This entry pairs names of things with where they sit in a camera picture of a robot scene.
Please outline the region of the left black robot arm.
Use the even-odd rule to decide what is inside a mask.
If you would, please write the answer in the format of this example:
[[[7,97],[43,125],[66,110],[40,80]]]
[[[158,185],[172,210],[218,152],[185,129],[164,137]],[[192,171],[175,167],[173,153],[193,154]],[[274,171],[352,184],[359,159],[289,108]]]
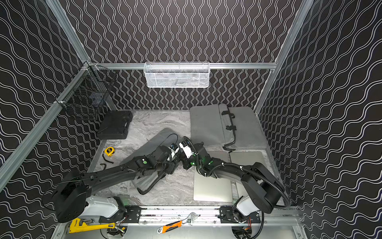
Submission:
[[[166,175],[173,174],[184,157],[184,151],[176,145],[160,145],[152,153],[136,156],[119,166],[91,173],[69,173],[52,194],[58,222],[67,223],[76,218],[100,224],[122,221],[126,217],[126,207],[119,197],[93,199],[92,196],[133,180],[138,192],[145,195]]]

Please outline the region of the grey laptop bag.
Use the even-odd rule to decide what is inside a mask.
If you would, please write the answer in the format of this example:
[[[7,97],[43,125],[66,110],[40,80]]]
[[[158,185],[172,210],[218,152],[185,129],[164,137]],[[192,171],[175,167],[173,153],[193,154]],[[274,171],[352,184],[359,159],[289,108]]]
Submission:
[[[151,166],[149,154],[160,145],[169,147],[172,143],[178,145],[178,142],[178,134],[170,128],[165,128],[120,163],[120,165],[132,165],[134,167],[133,170],[136,174],[131,180],[139,194],[147,194],[161,179],[170,175],[165,174],[165,172],[149,170]]]
[[[196,106],[190,109],[192,143],[221,146],[225,150],[236,143],[235,115],[225,104]]]
[[[226,120],[225,132],[228,133],[225,150],[235,151],[244,149],[266,148],[266,141],[259,119],[250,107],[229,107],[229,113],[224,115]]]

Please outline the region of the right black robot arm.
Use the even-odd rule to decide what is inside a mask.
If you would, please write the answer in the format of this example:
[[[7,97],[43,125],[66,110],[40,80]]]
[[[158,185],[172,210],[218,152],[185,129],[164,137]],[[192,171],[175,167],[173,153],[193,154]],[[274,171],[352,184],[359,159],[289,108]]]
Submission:
[[[290,200],[281,182],[261,163],[239,165],[211,157],[202,143],[179,143],[184,169],[194,166],[203,177],[228,179],[241,184],[247,196],[241,197],[232,207],[237,222],[261,211],[270,214],[275,208],[288,209]]]

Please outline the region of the silver laptop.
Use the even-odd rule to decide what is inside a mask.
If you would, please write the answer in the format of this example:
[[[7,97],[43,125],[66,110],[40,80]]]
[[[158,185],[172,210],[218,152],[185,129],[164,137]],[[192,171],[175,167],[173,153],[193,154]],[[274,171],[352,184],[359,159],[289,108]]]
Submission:
[[[263,164],[272,174],[274,174],[274,171],[271,167],[271,164],[264,150],[247,151],[247,152],[234,151],[234,152],[231,152],[229,155],[230,155],[230,161],[232,163],[236,163],[239,165],[253,165],[255,162],[259,162]],[[236,202],[240,197],[248,195],[244,187],[235,181],[231,181],[231,190],[232,190],[233,203]]]
[[[231,181],[204,177],[194,170],[194,196],[195,201],[231,203],[233,200]]]

